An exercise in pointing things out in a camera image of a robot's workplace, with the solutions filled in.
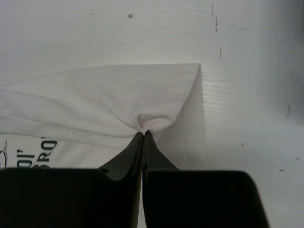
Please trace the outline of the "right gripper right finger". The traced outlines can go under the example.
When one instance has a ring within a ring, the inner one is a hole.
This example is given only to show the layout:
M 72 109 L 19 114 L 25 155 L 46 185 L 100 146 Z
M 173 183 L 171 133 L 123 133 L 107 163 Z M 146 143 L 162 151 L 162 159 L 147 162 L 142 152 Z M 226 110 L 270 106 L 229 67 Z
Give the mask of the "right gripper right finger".
M 267 228 L 257 187 L 243 171 L 181 171 L 147 132 L 142 202 L 149 228 Z

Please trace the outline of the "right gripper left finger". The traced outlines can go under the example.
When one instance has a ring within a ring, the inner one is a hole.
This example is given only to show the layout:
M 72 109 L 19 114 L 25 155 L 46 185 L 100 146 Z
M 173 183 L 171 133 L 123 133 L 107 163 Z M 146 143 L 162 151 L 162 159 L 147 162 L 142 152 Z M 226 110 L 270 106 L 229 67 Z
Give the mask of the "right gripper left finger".
M 57 140 L 1 135 L 1 227 L 137 227 L 142 145 L 137 133 L 98 168 L 57 168 Z

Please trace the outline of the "white green-sleeved printed t-shirt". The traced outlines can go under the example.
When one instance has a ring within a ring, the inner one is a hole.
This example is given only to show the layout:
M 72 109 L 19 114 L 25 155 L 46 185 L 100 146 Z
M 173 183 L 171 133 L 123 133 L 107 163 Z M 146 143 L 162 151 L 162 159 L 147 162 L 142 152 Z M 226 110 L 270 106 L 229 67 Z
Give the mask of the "white green-sleeved printed t-shirt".
M 0 78 L 1 168 L 97 168 L 146 132 L 178 168 L 203 169 L 199 63 Z

